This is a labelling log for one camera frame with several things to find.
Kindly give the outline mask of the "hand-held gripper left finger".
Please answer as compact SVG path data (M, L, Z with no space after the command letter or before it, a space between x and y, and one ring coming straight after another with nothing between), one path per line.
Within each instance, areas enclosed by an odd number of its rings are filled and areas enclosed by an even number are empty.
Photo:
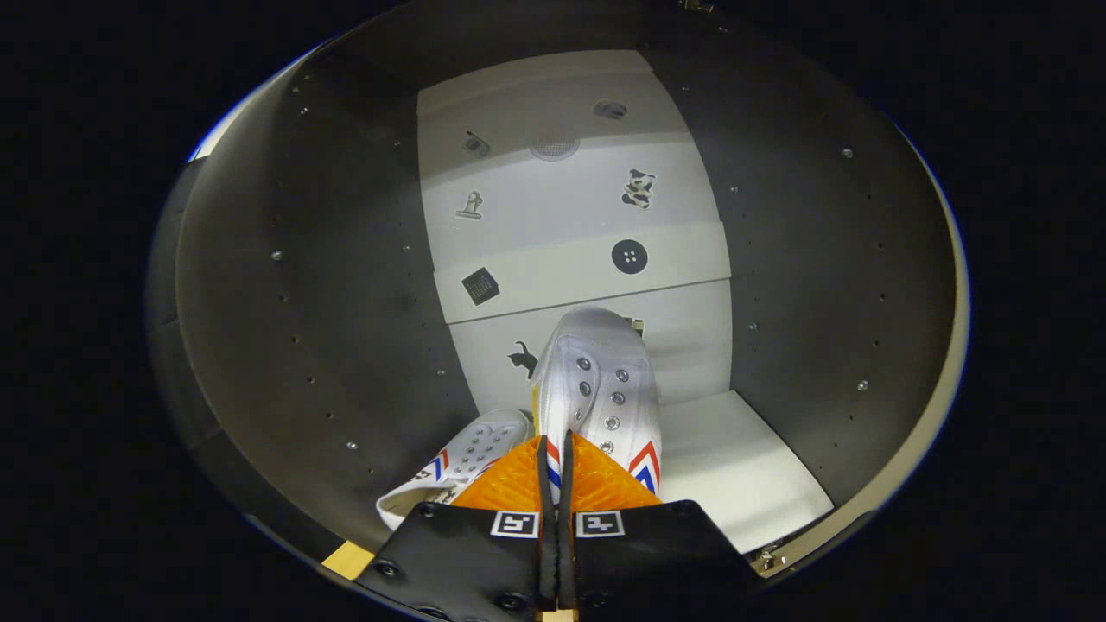
M355 584L422 621L540 621L556 610L547 440L526 440L452 504L418 502Z

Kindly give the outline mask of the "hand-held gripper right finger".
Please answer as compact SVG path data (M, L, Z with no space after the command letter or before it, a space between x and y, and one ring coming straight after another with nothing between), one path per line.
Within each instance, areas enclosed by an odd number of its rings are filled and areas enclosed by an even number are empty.
M735 621L763 576L702 506L604 502L597 493L641 493L620 468L586 464L601 457L587 440L565 435L560 510L560 607L576 621Z

